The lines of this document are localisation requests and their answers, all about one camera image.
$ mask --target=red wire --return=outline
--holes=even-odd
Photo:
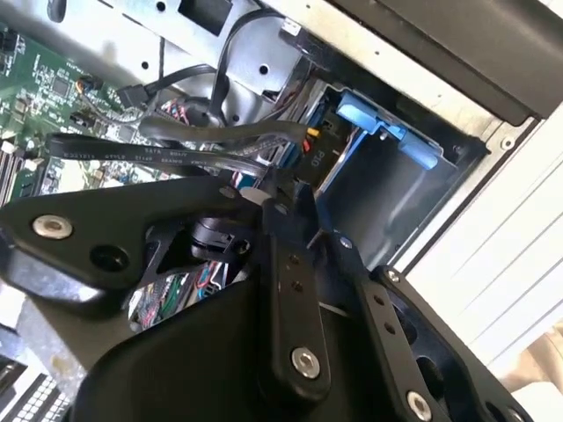
[[[198,283],[195,285],[196,288],[201,290],[202,288],[206,287],[209,284],[209,282],[211,281],[211,276],[213,275],[213,271],[215,270],[215,265],[216,262],[209,265],[208,275],[205,277],[205,280],[201,284]]]

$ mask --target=black cable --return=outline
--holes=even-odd
[[[158,80],[162,81],[165,77],[165,47],[166,41],[164,37],[160,37],[158,45]]]
[[[213,90],[211,92],[211,101],[209,104],[209,113],[217,116],[221,112],[224,100],[227,98],[229,90],[225,90],[225,84],[229,81],[227,77],[227,66],[229,61],[229,47],[232,40],[245,25],[262,18],[282,18],[277,11],[272,9],[258,9],[246,13],[239,18],[232,26],[229,36],[223,45],[223,50],[219,55],[219,63],[217,64],[217,73],[215,74],[215,81],[213,82]]]
[[[263,4],[260,0],[252,0],[261,9],[267,9],[267,6]]]
[[[267,116],[263,117],[262,120],[279,119],[285,112],[288,111],[288,109],[292,105],[294,105],[296,103],[297,99],[301,96],[301,93],[303,92],[303,89],[304,89],[305,85],[307,84],[307,81],[309,80],[309,76],[311,75],[312,67],[313,67],[312,63],[309,63],[309,69],[307,70],[307,73],[305,74],[305,76],[303,77],[303,79],[301,80],[299,85],[292,91],[292,94],[289,94],[289,95],[293,95],[293,97],[286,100],[286,103],[283,104],[278,110],[274,110],[270,114],[268,114]]]
[[[159,77],[162,77],[164,75],[164,72],[165,72],[165,39],[160,37],[160,44],[159,44],[159,47],[158,47],[158,74],[159,74]],[[86,103],[86,105],[88,107],[90,107],[90,109],[94,112],[94,114],[96,114],[99,117],[100,120],[107,123],[108,125],[117,125],[117,126],[133,125],[135,123],[140,122],[145,117],[149,116],[157,108],[157,102],[158,102],[158,97],[159,97],[158,93],[147,104],[147,108],[141,114],[139,114],[137,117],[135,117],[134,119],[131,119],[131,120],[113,119],[109,116],[106,116],[98,108],[98,106],[95,105],[90,100],[90,98],[88,98],[88,96],[86,95],[86,92],[84,92],[84,87],[81,87],[79,85],[79,83],[80,83],[80,81],[77,82],[77,90],[78,90],[78,95],[80,96],[80,98]]]
[[[144,85],[144,89],[147,91],[149,96],[155,95],[157,92],[161,90],[165,90],[166,88],[171,87],[178,82],[184,81],[191,77],[200,76],[200,75],[214,75],[216,70],[213,69],[208,64],[197,64],[195,66],[190,66],[189,68],[184,68],[177,70],[170,75],[166,75],[159,80],[152,82],[150,84]],[[226,90],[229,91],[230,82],[227,81]]]
[[[307,129],[300,123],[282,120],[234,127],[189,127],[158,117],[149,117],[139,125],[139,133],[146,138],[195,143],[232,143],[261,135],[276,135],[287,142],[301,143]]]
[[[287,141],[279,138],[278,136],[266,135],[261,136],[257,141],[251,141],[244,146],[224,149],[222,152],[225,154],[232,154],[233,156],[253,156],[264,149],[279,147],[286,142]]]
[[[267,170],[264,164],[241,156],[190,149],[131,145],[84,135],[50,134],[46,138],[46,147],[51,156],[65,160],[128,161],[174,166],[197,165],[239,171],[255,178],[262,177]]]

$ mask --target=metal panel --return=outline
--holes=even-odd
[[[487,365],[563,318],[563,105],[409,273]]]
[[[242,15],[257,8],[248,0],[232,0],[232,8],[219,36],[207,31],[178,12],[180,0],[105,0],[141,25],[162,35],[193,57],[216,67],[229,30]],[[266,18],[252,22],[240,31],[229,51],[227,75],[246,88],[261,94],[281,91],[288,81],[299,53],[278,37],[282,19]],[[260,72],[260,66],[268,72]]]
[[[325,0],[265,0],[264,3],[468,135],[481,137],[492,123],[499,121]]]
[[[35,38],[56,53],[69,57],[84,71],[117,86],[157,80],[160,37],[125,17],[122,10],[93,0],[69,2],[66,18],[61,24],[49,21],[46,10],[47,3],[44,0],[0,0],[0,19],[3,22]],[[241,32],[237,40],[244,38],[245,34]],[[236,40],[233,44],[233,47],[240,45]],[[243,42],[242,45],[248,46],[248,43]],[[202,58],[190,52],[167,42],[165,74],[203,62]],[[147,69],[143,67],[144,62],[148,64]],[[230,76],[237,76],[237,69],[231,65]],[[206,75],[177,86],[190,95],[208,97],[212,83],[213,76]],[[243,85],[235,82],[230,86],[229,96],[223,106],[226,116],[237,114],[239,122],[243,123],[255,120],[258,115],[272,109],[272,104],[263,101]]]

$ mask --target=white surface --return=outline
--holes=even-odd
[[[563,396],[550,382],[535,382],[513,396],[534,422],[553,422],[563,415]]]
[[[408,275],[487,365],[563,317],[562,127],[560,106]]]

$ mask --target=connector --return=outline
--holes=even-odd
[[[117,90],[116,93],[125,108],[138,107],[150,100],[149,94],[140,84],[125,86]]]

